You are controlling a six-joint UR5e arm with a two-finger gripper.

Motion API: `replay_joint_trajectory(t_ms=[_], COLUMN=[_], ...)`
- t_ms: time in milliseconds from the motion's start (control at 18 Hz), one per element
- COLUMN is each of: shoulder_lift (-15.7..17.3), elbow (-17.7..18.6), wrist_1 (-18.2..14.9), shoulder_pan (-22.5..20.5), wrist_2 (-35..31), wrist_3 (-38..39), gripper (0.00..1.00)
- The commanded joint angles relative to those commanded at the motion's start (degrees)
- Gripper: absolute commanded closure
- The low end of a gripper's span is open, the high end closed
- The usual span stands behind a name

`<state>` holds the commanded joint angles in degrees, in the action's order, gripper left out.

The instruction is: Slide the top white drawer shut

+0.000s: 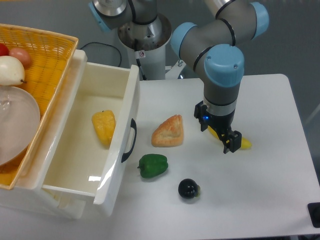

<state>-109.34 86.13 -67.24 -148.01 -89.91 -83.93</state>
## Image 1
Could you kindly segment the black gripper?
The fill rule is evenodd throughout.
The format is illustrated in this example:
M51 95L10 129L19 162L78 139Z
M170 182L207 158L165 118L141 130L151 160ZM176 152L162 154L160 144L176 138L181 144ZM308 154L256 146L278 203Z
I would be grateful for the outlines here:
M207 114L207 106L201 101L194 107L194 117L200 124L201 132L210 126L215 135L221 137L224 154L234 153L241 148L242 134L237 130L232 131L231 124L234 118L232 114L224 116Z

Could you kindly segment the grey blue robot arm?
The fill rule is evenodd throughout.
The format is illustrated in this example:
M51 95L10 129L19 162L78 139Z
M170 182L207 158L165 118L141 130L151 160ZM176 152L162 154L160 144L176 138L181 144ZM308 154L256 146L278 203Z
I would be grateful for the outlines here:
M231 124L244 75L244 55L238 45L263 34L270 19L259 2L208 0L206 5L213 22L203 27L185 22L172 29L155 0L92 0L88 4L102 31L117 30L143 80L165 76L165 46L171 45L204 84L203 100L194 108L200 129L212 128L223 151L235 152L242 135Z

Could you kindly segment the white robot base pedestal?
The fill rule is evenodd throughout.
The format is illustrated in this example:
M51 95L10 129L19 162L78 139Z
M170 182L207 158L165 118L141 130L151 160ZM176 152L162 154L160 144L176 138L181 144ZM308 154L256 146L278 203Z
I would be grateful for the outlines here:
M162 14L149 24L125 23L118 28L118 38L127 50L130 65L139 69L141 81L173 80L181 77L186 67L183 60L166 65L166 46L172 36L172 26Z

